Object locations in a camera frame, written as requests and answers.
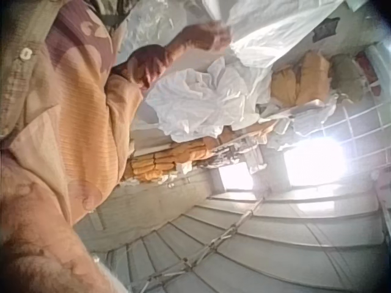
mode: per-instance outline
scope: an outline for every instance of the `shirt button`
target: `shirt button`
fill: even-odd
[[[31,55],[32,55],[32,50],[30,48],[23,48],[22,52],[20,52],[20,59],[30,60]]]

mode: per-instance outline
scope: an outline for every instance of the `window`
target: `window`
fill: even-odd
[[[292,186],[331,183],[346,172],[342,147],[330,138],[305,140],[284,153]]]
[[[251,190],[254,182],[250,175],[249,169],[245,162],[228,165],[219,168],[221,181],[224,188],[227,189],[242,189]]]

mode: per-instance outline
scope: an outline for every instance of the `dark object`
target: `dark object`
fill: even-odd
[[[317,41],[323,40],[324,38],[331,37],[336,35],[335,30],[337,29],[338,22],[340,21],[339,17],[336,18],[326,18],[322,21],[316,28],[313,30],[312,42],[316,43]]]

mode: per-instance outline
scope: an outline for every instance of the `hand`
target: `hand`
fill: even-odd
[[[113,68],[127,80],[137,83],[142,89],[149,89],[171,64],[166,49],[159,45],[141,47],[129,59]]]
[[[206,51],[220,51],[231,42],[229,27],[224,26],[220,21],[187,26],[179,36],[189,42],[193,48]]]

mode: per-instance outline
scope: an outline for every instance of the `man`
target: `man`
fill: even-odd
[[[140,48],[112,68],[130,8],[126,1],[5,4],[1,292],[118,292],[72,225],[122,177],[141,90],[188,48],[230,42],[219,23],[189,26],[166,47]]]

